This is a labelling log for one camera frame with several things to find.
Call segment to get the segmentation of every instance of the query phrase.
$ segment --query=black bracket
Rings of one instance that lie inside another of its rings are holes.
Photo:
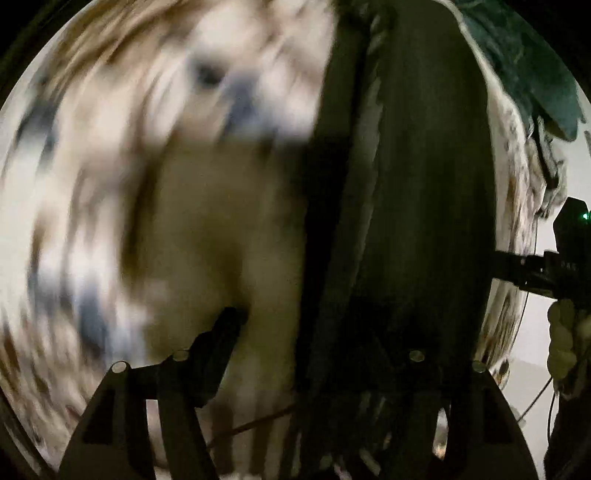
[[[115,363],[70,439],[58,479],[154,480],[147,399],[158,400],[173,479],[217,479],[195,408],[215,396],[245,322],[244,312],[227,308],[187,351],[137,369]]]

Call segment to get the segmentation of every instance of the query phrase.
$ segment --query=bolt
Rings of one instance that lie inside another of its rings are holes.
[[[123,373],[123,372],[125,372],[125,370],[127,370],[127,364],[125,362],[116,362],[111,367],[111,371],[114,374]]]
[[[184,362],[187,358],[189,358],[188,350],[177,350],[173,353],[173,360],[175,362]]]
[[[478,360],[474,360],[472,362],[472,369],[477,373],[477,374],[483,374],[484,372],[486,372],[486,365],[483,364],[482,362],[479,362]]]
[[[411,362],[415,362],[416,364],[421,363],[425,360],[425,354],[420,350],[412,350],[408,357],[410,358]]]

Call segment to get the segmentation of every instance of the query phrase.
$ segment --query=hand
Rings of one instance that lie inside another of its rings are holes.
[[[554,302],[548,309],[550,348],[548,371],[566,397],[577,397],[587,380],[591,356],[591,314],[577,310],[571,300]]]

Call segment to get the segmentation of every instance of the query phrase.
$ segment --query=dark patch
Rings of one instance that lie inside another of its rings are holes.
[[[8,368],[20,372],[21,367],[18,364],[17,350],[14,348],[14,341],[12,340],[10,329],[6,323],[4,324],[4,351],[8,358]]]
[[[233,131],[236,131],[239,127],[256,117],[256,108],[252,100],[253,88],[253,81],[243,80],[234,83],[228,89],[228,94],[233,99],[233,104],[223,130],[224,135],[233,133]]]
[[[236,79],[226,89],[225,95],[232,101],[223,135],[245,136],[251,140],[275,138],[277,127],[255,105],[253,79]]]
[[[27,291],[33,308],[33,318],[39,319],[41,315],[51,318],[60,306],[57,290],[42,286],[36,271],[29,270],[27,274]]]
[[[47,134],[45,145],[43,145],[43,150],[41,152],[41,156],[39,157],[39,165],[37,167],[38,170],[47,167],[51,163],[51,160],[53,159],[53,152],[56,148],[56,136],[55,130],[52,128]]]
[[[50,134],[57,115],[58,103],[38,98],[33,107],[25,114],[18,126],[15,143],[18,144],[25,135]]]
[[[35,380],[35,386],[37,387],[37,390],[39,390],[41,396],[49,399],[49,387],[47,386],[47,383],[34,370],[33,379]]]
[[[106,359],[109,332],[95,292],[86,293],[78,308],[78,330],[83,346],[95,359]]]
[[[195,82],[204,87],[219,85],[225,76],[222,69],[198,60],[193,64],[193,75]]]
[[[1,358],[0,358],[0,375],[2,375],[4,377],[4,380],[8,383],[8,388],[10,388],[11,392],[16,392],[17,386],[15,385],[15,382],[14,382],[13,372],[8,369],[8,367],[4,364],[4,362],[2,362]]]

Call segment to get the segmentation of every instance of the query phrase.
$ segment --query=glove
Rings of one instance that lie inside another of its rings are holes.
[[[591,314],[577,310],[571,300],[564,299],[550,306],[548,321],[548,371],[563,396],[578,397],[586,385],[591,356]]]

